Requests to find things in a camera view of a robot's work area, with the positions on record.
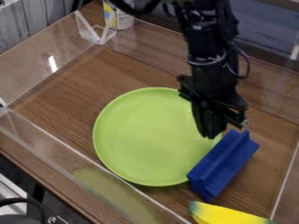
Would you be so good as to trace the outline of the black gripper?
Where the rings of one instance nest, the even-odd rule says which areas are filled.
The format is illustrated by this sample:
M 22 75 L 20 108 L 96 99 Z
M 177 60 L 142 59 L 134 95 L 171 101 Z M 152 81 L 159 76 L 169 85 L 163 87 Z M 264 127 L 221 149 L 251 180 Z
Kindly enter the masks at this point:
M 180 75 L 179 94 L 191 103 L 196 128 L 203 137 L 213 139 L 227 128 L 227 124 L 243 127 L 247 122 L 248 104 L 236 86 L 247 78 L 239 74 L 239 61 L 224 59 L 216 62 L 188 60 L 191 75 Z

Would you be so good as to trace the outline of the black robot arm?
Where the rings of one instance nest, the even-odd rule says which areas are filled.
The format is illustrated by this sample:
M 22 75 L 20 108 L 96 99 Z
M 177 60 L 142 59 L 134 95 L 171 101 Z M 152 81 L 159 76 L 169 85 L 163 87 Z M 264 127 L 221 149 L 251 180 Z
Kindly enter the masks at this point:
M 179 96 L 191 103 L 196 128 L 203 137 L 215 138 L 231 124 L 247 124 L 248 104 L 236 85 L 248 77 L 239 71 L 244 51 L 235 45 L 239 21 L 229 0 L 149 0 L 141 8 L 124 0 L 112 4 L 133 17 L 149 14 L 157 5 L 171 5 L 188 46 L 191 74 L 180 75 Z

